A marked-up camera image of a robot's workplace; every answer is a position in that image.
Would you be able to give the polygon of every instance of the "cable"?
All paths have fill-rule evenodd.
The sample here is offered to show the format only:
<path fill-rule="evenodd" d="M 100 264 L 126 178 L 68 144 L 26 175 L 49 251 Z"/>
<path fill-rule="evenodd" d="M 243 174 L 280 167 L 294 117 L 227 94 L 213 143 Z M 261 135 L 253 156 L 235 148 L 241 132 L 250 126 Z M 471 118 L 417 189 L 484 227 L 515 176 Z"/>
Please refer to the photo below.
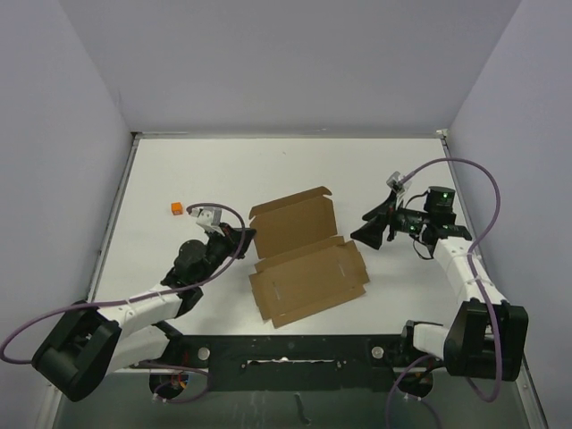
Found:
<path fill-rule="evenodd" d="M 408 202 L 405 203 L 405 207 L 404 207 L 404 208 L 408 208 L 408 205 L 409 205 L 409 203 L 410 203 L 411 201 L 413 201 L 413 200 L 415 200 L 415 199 L 418 199 L 418 198 L 425 197 L 425 196 L 427 196 L 427 195 L 429 195 L 429 192 L 428 192 L 428 191 L 425 191 L 423 194 L 414 195 L 413 197 L 411 197 L 410 199 L 408 199 Z"/>
<path fill-rule="evenodd" d="M 421 255 L 421 253 L 419 253 L 419 250 L 417 250 L 417 248 L 415 247 L 415 243 L 419 243 L 425 247 L 427 247 L 427 246 L 425 244 L 423 244 L 421 241 L 419 241 L 419 239 L 415 239 L 413 237 L 411 237 L 411 239 L 413 240 L 413 249 L 415 250 L 415 253 L 417 253 L 418 257 L 420 257 L 424 261 L 431 261 L 434 259 L 434 257 L 424 257 L 423 255 Z"/>
<path fill-rule="evenodd" d="M 163 387 L 168 386 L 171 384 L 171 382 L 166 382 L 163 384 L 159 384 L 157 387 L 155 387 L 155 389 L 153 390 L 153 396 L 155 397 L 155 395 L 160 398 L 163 402 L 167 403 L 167 404 L 189 404 L 190 402 L 194 402 L 196 400 L 200 400 L 203 396 L 205 396 L 210 387 L 211 387 L 211 375 L 207 372 L 204 371 L 202 369 L 196 369 L 196 368 L 188 368 L 186 366 L 174 366 L 174 365 L 164 365 L 164 364 L 158 364 L 156 362 L 151 362 L 151 361 L 144 361 L 144 362 L 140 362 L 138 365 L 138 368 L 144 368 L 144 369 L 171 369 L 173 371 L 183 371 L 185 373 L 195 373 L 195 374 L 202 374 L 206 377 L 206 386 L 205 389 L 203 389 L 202 391 L 200 391 L 198 394 L 196 394 L 195 396 L 191 397 L 191 398 L 186 398 L 184 400 L 168 400 L 166 398 L 162 398 L 159 396 L 158 392 L 163 389 Z"/>
<path fill-rule="evenodd" d="M 29 364 L 31 364 L 32 363 L 31 359 L 14 359 L 12 357 L 7 357 L 5 355 L 6 348 L 13 341 L 14 338 L 16 338 L 22 332 L 26 331 L 32 325 L 37 324 L 38 322 L 41 322 L 42 320 L 47 319 L 49 317 L 52 317 L 54 315 L 60 315 L 61 313 L 66 313 L 68 311 L 82 310 L 82 309 L 86 309 L 86 308 L 116 307 L 116 306 L 129 305 L 130 303 L 140 302 L 140 301 L 143 301 L 145 299 L 156 298 L 157 295 L 170 295 L 172 293 L 181 293 L 181 292 L 184 292 L 186 290 L 191 290 L 191 289 L 195 289 L 195 288 L 198 288 L 200 286 L 203 286 L 203 285 L 211 282 L 212 280 L 216 279 L 218 276 L 220 276 L 222 273 L 224 273 L 226 270 L 228 270 L 229 267 L 232 265 L 232 263 L 237 259 L 238 255 L 240 254 L 240 251 L 241 251 L 242 246 L 244 245 L 244 241 L 246 239 L 247 234 L 245 231 L 246 224 L 244 223 L 244 219 L 242 219 L 242 216 L 240 216 L 240 214 L 236 210 L 234 210 L 228 206 L 224 206 L 222 204 L 217 204 L 217 203 L 193 204 L 193 205 L 187 207 L 187 212 L 190 213 L 193 208 L 197 208 L 197 207 L 221 208 L 223 210 L 231 212 L 233 215 L 235 215 L 237 217 L 237 219 L 240 222 L 242 232 L 240 235 L 239 246 L 237 247 L 236 252 L 234 252 L 234 254 L 231 256 L 231 260 L 226 265 L 224 265 L 223 268 L 221 268 L 219 271 L 217 271 L 216 273 L 211 275 L 208 279 L 203 280 L 202 282 L 190 284 L 190 285 L 184 286 L 182 288 L 178 288 L 178 289 L 167 290 L 165 292 L 160 292 L 160 293 L 151 292 L 151 293 L 148 293 L 145 295 L 141 295 L 140 297 L 131 298 L 131 299 L 129 299 L 129 301 L 127 299 L 119 299 L 116 301 L 86 302 L 83 304 L 74 304 L 74 305 L 71 305 L 68 307 L 61 307 L 61 308 L 57 308 L 56 310 L 48 311 L 47 313 L 44 313 L 43 315 L 39 315 L 38 317 L 35 317 L 35 318 L 29 320 L 28 322 L 26 322 L 25 324 L 23 324 L 22 326 L 20 326 L 16 330 L 14 330 L 12 333 L 10 333 L 6 337 L 6 339 L 4 341 L 2 341 L 2 344 L 0 344 L 0 360 L 3 360 L 4 362 L 6 362 L 8 364 L 13 364 L 13 365 L 29 365 Z"/>
<path fill-rule="evenodd" d="M 471 269 L 471 273 L 475 277 L 476 286 L 481 292 L 481 295 L 483 295 L 484 304 L 486 305 L 487 311 L 489 312 L 489 317 L 491 318 L 492 339 L 494 343 L 494 360 L 496 365 L 494 386 L 492 388 L 492 393 L 490 396 L 486 396 L 476 386 L 475 382 L 473 382 L 473 380 L 471 380 L 470 378 L 467 377 L 467 381 L 481 400 L 485 402 L 493 402 L 499 397 L 499 393 L 501 392 L 501 381 L 502 381 L 502 350 L 501 350 L 501 337 L 499 333 L 499 321 L 497 320 L 497 316 L 494 313 L 494 308 L 492 307 L 491 299 L 489 298 L 489 295 L 486 293 L 486 289 L 484 288 L 483 282 L 481 282 L 481 280 L 479 279 L 478 272 L 476 271 L 475 262 L 473 262 L 473 257 L 474 257 L 473 251 L 476 249 L 479 243 L 484 239 L 484 237 L 491 231 L 492 227 L 494 226 L 494 224 L 496 224 L 497 219 L 499 217 L 499 211 L 501 210 L 501 191 L 499 190 L 499 185 L 497 184 L 497 181 L 494 179 L 494 177 L 492 177 L 492 174 L 482 165 L 465 158 L 456 158 L 456 157 L 437 158 L 432 161 L 429 161 L 428 163 L 425 163 L 417 167 L 413 172 L 407 174 L 400 182 L 403 184 L 406 181 L 411 180 L 418 172 L 420 172 L 421 170 L 430 165 L 437 163 L 450 163 L 450 162 L 472 165 L 481 170 L 484 174 L 486 174 L 486 176 L 491 181 L 492 187 L 494 188 L 494 195 L 496 197 L 496 206 L 494 208 L 494 214 L 492 215 L 491 221 L 486 226 L 484 231 L 481 232 L 481 234 L 476 238 L 473 244 L 471 244 L 471 246 L 468 248 L 467 251 L 467 261 L 469 268 Z"/>
<path fill-rule="evenodd" d="M 390 404 L 391 404 L 391 399 L 393 397 L 393 395 L 395 394 L 395 392 L 398 390 L 398 386 L 401 383 L 401 381 L 403 380 L 403 378 L 405 378 L 405 376 L 408 374 L 409 371 L 411 371 L 411 369 L 413 369 L 414 367 L 416 367 L 418 364 L 420 364 L 421 362 L 432 358 L 433 356 L 431 355 L 424 355 L 416 360 L 413 361 L 413 363 L 411 365 L 409 365 L 407 368 L 405 368 L 403 370 L 403 372 L 400 374 L 399 377 L 397 377 L 397 380 L 395 381 L 395 383 L 392 385 L 390 392 L 387 394 L 387 400 L 385 400 L 385 427 L 386 429 L 390 429 L 391 425 L 390 425 Z M 442 423 L 441 423 L 441 419 L 439 418 L 439 415 L 437 414 L 437 411 L 435 411 L 435 409 L 432 407 L 432 405 L 427 402 L 425 399 L 420 398 L 416 395 L 412 395 L 410 393 L 407 394 L 408 397 L 413 398 L 414 400 L 417 400 L 421 403 L 423 403 L 423 405 L 425 405 L 427 408 L 429 408 L 429 411 L 431 411 L 431 414 L 433 414 L 433 416 L 435 417 L 435 422 L 437 423 L 437 427 L 439 429 L 442 428 Z"/>

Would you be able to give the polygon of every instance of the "white wall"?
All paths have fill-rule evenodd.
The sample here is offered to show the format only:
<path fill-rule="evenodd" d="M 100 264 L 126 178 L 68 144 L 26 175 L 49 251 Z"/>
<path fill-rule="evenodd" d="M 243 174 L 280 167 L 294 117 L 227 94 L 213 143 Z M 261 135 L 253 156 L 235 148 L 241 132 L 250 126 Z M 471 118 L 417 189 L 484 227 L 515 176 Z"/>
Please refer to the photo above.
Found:
<path fill-rule="evenodd" d="M 415 135 L 519 0 L 60 0 L 132 130 Z"/>
<path fill-rule="evenodd" d="M 530 316 L 526 356 L 551 427 L 572 421 L 572 2 L 523 0 L 451 127 L 450 148 L 489 167 L 502 209 L 484 255 Z M 459 167 L 480 230 L 491 186 Z"/>
<path fill-rule="evenodd" d="M 130 147 L 57 0 L 0 2 L 0 337 L 85 295 Z M 23 335 L 31 357 L 54 322 Z M 0 427 L 34 425 L 46 382 L 0 362 Z"/>

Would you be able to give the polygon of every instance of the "cardboard flap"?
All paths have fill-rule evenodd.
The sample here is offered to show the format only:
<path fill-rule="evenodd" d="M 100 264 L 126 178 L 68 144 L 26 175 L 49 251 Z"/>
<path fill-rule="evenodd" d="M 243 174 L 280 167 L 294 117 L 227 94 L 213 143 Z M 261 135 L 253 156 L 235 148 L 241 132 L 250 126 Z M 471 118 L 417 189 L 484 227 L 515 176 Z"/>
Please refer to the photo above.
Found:
<path fill-rule="evenodd" d="M 308 317 L 309 315 L 314 315 L 315 313 L 327 310 L 328 308 L 336 307 L 339 304 L 343 304 L 344 302 L 355 299 L 364 293 L 366 293 L 364 287 L 360 284 L 357 284 L 351 289 L 345 290 L 337 295 L 327 297 L 326 299 L 323 299 L 319 302 L 296 308 L 289 313 L 273 315 L 272 324 L 274 325 L 274 328 L 280 328 L 285 324 L 291 324 L 292 322 L 296 322 L 301 318 Z"/>
<path fill-rule="evenodd" d="M 268 268 L 283 264 L 285 262 L 291 261 L 292 259 L 296 259 L 299 257 L 305 257 L 306 255 L 310 255 L 310 254 L 315 253 L 317 251 L 324 250 L 325 248 L 330 248 L 332 246 L 339 246 L 339 245 L 343 245 L 343 244 L 344 244 L 344 242 L 343 242 L 342 236 L 330 237 L 328 239 L 318 241 L 317 243 L 308 244 L 307 246 L 304 246 L 303 248 L 295 248 L 294 250 L 291 250 L 291 251 L 285 252 L 285 253 L 281 253 L 280 255 L 276 255 L 275 257 L 269 257 L 267 259 L 264 259 L 264 260 L 258 262 L 257 264 L 254 265 L 254 267 L 256 268 L 257 273 L 261 273 Z"/>
<path fill-rule="evenodd" d="M 262 307 L 275 317 L 304 307 L 320 307 L 330 297 L 361 286 L 357 274 L 360 271 L 351 251 L 335 246 L 275 265 L 254 276 L 265 302 Z"/>
<path fill-rule="evenodd" d="M 261 274 L 251 274 L 250 286 L 252 286 L 252 294 L 254 295 L 254 300 L 257 303 L 257 307 L 260 310 L 260 315 L 263 320 L 268 320 L 271 317 L 270 308 L 266 304 L 265 294 L 263 293 L 264 281 L 260 278 Z"/>
<path fill-rule="evenodd" d="M 351 273 L 355 276 L 355 281 L 359 284 L 368 284 L 369 276 L 367 275 L 366 263 L 359 253 L 356 242 L 351 240 L 341 247 L 347 251 L 350 259 L 349 266 L 351 266 Z"/>
<path fill-rule="evenodd" d="M 260 214 L 250 227 L 257 230 L 254 243 L 260 259 L 302 248 L 338 233 L 333 202 L 324 196 Z"/>
<path fill-rule="evenodd" d="M 250 214 L 248 215 L 248 219 L 252 220 L 253 217 L 262 215 L 264 213 L 272 212 L 273 210 L 277 210 L 282 207 L 291 206 L 293 204 L 300 203 L 307 199 L 322 197 L 324 195 L 331 195 L 331 191 L 327 189 L 325 186 L 320 186 L 318 188 L 313 188 L 309 190 L 305 190 L 303 192 L 299 192 L 298 194 L 293 194 L 288 197 L 278 198 L 274 201 L 269 201 L 264 204 L 259 204 L 258 206 L 254 206 L 250 209 Z"/>

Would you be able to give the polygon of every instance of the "cardboard box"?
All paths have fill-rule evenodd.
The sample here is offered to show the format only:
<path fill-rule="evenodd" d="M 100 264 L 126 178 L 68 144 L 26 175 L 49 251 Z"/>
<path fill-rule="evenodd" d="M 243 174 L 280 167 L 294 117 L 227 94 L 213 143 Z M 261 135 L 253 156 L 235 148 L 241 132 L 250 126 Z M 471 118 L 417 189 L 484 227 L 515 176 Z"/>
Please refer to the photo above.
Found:
<path fill-rule="evenodd" d="M 331 194 L 310 189 L 250 211 L 263 259 L 250 284 L 262 318 L 275 328 L 366 292 L 366 265 L 356 244 L 337 236 Z"/>

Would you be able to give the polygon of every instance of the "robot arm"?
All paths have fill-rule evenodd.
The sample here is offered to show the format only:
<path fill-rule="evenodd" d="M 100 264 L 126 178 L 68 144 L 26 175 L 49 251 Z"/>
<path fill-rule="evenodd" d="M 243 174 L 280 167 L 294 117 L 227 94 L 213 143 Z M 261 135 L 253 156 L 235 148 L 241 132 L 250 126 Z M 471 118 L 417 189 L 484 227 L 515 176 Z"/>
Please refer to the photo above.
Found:
<path fill-rule="evenodd" d="M 495 378 L 495 357 L 491 317 L 477 287 L 467 254 L 472 238 L 464 226 L 455 225 L 452 211 L 454 189 L 431 187 L 427 191 L 424 212 L 403 207 L 402 176 L 397 172 L 388 180 L 390 196 L 363 216 L 366 224 L 351 238 L 379 249 L 383 231 L 389 226 L 388 241 L 396 232 L 405 232 L 420 240 L 447 275 L 457 298 L 458 312 L 450 326 L 431 322 L 408 321 L 403 337 L 405 347 L 430 353 L 443 360 L 451 375 Z M 502 349 L 502 379 L 518 377 L 524 353 L 528 315 L 522 307 L 511 306 L 491 282 L 481 261 L 473 257 L 478 279 L 492 302 L 499 322 Z"/>
<path fill-rule="evenodd" d="M 156 286 L 114 307 L 92 307 L 66 312 L 32 358 L 32 365 L 70 400 L 82 400 L 106 374 L 143 360 L 160 358 L 176 332 L 164 320 L 190 311 L 202 298 L 200 288 L 164 294 L 208 279 L 227 257 L 238 250 L 243 258 L 254 235 L 252 229 L 233 229 L 220 222 L 220 209 L 193 211 L 208 242 L 189 240 L 181 245 L 172 269 Z M 147 294 L 156 297 L 137 301 Z"/>

